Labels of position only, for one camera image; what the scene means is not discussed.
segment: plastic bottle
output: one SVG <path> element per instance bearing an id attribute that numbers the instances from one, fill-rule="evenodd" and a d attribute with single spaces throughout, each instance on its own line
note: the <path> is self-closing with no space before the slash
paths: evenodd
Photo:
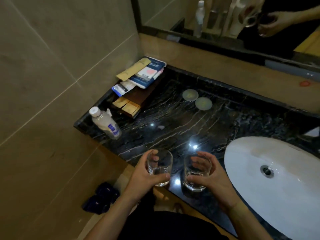
<path id="1" fill-rule="evenodd" d="M 89 110 L 89 114 L 92 116 L 94 124 L 103 130 L 111 139 L 117 140 L 120 138 L 121 130 L 118 124 L 111 118 L 112 114 L 110 109 L 101 111 L 98 107 L 92 107 Z"/>
<path id="2" fill-rule="evenodd" d="M 205 1 L 200 0 L 198 2 L 198 9 L 195 13 L 195 28 L 193 36 L 200 38 L 202 34 L 203 19 L 205 18 Z"/>

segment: oval sink basin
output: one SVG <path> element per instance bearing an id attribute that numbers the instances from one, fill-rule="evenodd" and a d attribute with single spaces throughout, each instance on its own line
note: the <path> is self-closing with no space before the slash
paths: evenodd
<path id="1" fill-rule="evenodd" d="M 242 198 L 293 240 L 320 239 L 320 160 L 289 143 L 242 137 L 226 148 L 226 172 Z"/>

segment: clear glass cup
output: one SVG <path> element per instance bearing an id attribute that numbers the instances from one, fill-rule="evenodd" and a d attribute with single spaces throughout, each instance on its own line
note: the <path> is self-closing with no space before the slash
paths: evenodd
<path id="1" fill-rule="evenodd" d="M 171 173 L 173 156 L 166 149 L 154 149 L 147 156 L 148 172 L 150 174 Z M 170 180 L 156 184 L 158 187 L 165 186 Z"/>
<path id="2" fill-rule="evenodd" d="M 187 180 L 187 177 L 191 175 L 209 176 L 211 170 L 210 159 L 204 156 L 198 156 L 198 154 L 187 155 L 184 159 L 184 180 L 183 184 L 193 192 L 201 192 L 205 189 L 205 186 L 192 183 Z"/>

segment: mirror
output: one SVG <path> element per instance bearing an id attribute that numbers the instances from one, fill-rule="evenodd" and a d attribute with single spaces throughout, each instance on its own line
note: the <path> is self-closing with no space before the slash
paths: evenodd
<path id="1" fill-rule="evenodd" d="M 320 0 L 137 2 L 142 27 L 158 37 L 320 68 Z"/>

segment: white bottle cap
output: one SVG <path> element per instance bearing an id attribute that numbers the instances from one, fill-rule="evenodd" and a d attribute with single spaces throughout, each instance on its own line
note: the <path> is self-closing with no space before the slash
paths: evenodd
<path id="1" fill-rule="evenodd" d="M 205 1 L 200 0 L 200 1 L 198 2 L 198 7 L 202 8 L 202 7 L 204 7 L 204 6 L 205 6 Z"/>
<path id="2" fill-rule="evenodd" d="M 89 110 L 89 114 L 92 115 L 92 117 L 97 117 L 101 115 L 101 110 L 98 107 L 92 107 Z"/>

